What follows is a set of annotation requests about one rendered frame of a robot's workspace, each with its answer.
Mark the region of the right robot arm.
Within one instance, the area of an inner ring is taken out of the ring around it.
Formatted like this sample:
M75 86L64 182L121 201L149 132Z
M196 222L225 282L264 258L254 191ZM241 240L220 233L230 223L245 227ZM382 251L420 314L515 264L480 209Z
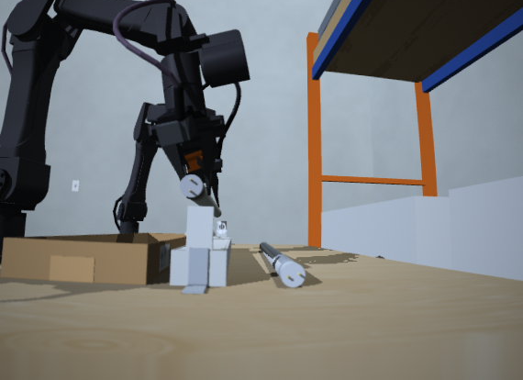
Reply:
M82 29L115 36L117 14L138 2L144 1L23 0L10 13L6 25L13 66L0 133L0 263L4 238L25 237L27 213L21 210L35 211L49 190L45 131L61 60L71 54ZM47 14L51 5L54 18ZM211 88L250 80L239 30L197 35L181 5L159 3L131 11L119 30L124 39L165 56L161 64L184 90L187 84L203 89L201 74ZM155 128L161 146L190 140L196 133L192 115Z

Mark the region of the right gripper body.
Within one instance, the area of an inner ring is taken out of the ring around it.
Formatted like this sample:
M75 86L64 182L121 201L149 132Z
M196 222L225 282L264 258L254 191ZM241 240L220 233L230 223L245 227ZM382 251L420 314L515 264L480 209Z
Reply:
M177 120L174 110L173 89L174 85L168 87L164 91L166 113L157 118L158 124ZM200 151L200 137L202 136L216 135L216 138L222 137L222 139L226 137L224 116L218 115L208 117L206 114L206 103L203 89L199 90L197 85L187 84L184 90L184 106L184 119L188 118L192 114L196 133L191 140L182 142L183 146L180 145L181 143L177 143L183 152ZM156 140L156 145L161 148L155 126L156 125L148 127L149 137L152 140Z

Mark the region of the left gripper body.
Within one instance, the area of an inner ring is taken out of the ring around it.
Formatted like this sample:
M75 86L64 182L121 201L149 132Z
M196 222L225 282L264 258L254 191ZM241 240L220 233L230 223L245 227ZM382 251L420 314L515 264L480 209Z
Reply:
M201 150L200 151L194 151L194 153L191 153L189 152L184 152L184 159L185 159L185 164L186 164L186 167L187 167L187 175L188 174L195 174L197 175L203 183L205 183L205 176L204 176L204 170L197 164L197 156L202 160L202 153L201 153ZM188 155L187 155L188 154ZM189 170L188 170L189 169ZM221 168L218 169L218 170L214 170L212 172L212 175L215 175L217 173L221 173L222 170Z

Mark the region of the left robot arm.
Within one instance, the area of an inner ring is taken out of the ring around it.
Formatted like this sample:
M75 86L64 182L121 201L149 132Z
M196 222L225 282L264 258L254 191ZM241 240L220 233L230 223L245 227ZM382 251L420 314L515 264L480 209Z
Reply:
M146 113L146 112L149 112ZM150 174L153 158L158 150L156 140L149 137L149 126L153 122L158 124L157 118L165 114L165 106L153 105L144 102L139 112L133 138L136 141L135 160L128 183L127 190L122 196L122 201L117 212L117 220L120 220L120 233L139 233L139 222L147 215L146 186ZM145 144L144 144L145 142ZM151 142L151 143L149 143Z

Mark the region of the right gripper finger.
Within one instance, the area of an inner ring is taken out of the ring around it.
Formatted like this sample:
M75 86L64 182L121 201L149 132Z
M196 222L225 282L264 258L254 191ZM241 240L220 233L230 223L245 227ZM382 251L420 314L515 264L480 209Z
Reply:
M216 157L217 157L217 139L216 135L208 135L200 137L202 158L204 165L204 173L206 180L206 190L207 194L211 195L211 180L212 172L214 169ZM215 148L214 148L215 147ZM213 159L212 159L213 155ZM211 165L211 168L210 168Z
M164 145L161 147L164 153L166 154L167 158L169 159L170 163L172 164L172 167L177 172L181 182L181 180L187 175L183 151L177 143L168 146ZM183 165L181 165L181 160Z

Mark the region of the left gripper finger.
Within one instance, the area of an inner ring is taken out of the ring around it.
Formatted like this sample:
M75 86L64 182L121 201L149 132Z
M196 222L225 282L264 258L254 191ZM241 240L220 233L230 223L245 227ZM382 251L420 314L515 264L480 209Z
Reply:
M213 190L216 202L217 202L217 206L219 207L219 201L218 201L218 178L217 178L216 174L212 175L211 186L212 186L212 190Z

